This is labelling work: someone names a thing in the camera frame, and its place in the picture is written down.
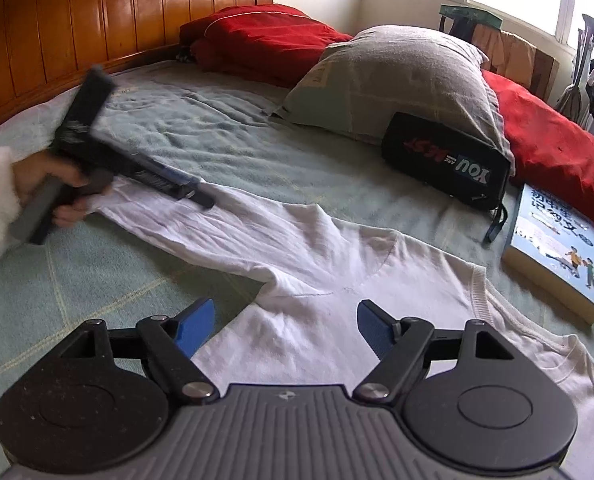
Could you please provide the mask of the person's left hand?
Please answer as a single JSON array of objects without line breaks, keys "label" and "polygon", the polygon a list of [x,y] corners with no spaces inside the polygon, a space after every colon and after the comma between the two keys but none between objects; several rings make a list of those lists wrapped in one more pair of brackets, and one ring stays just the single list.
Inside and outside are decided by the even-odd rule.
[{"label": "person's left hand", "polygon": [[12,163],[12,184],[21,212],[9,227],[18,240],[50,226],[72,226],[88,213],[88,202],[110,191],[112,177],[99,171],[87,177],[74,162],[48,151]]}]

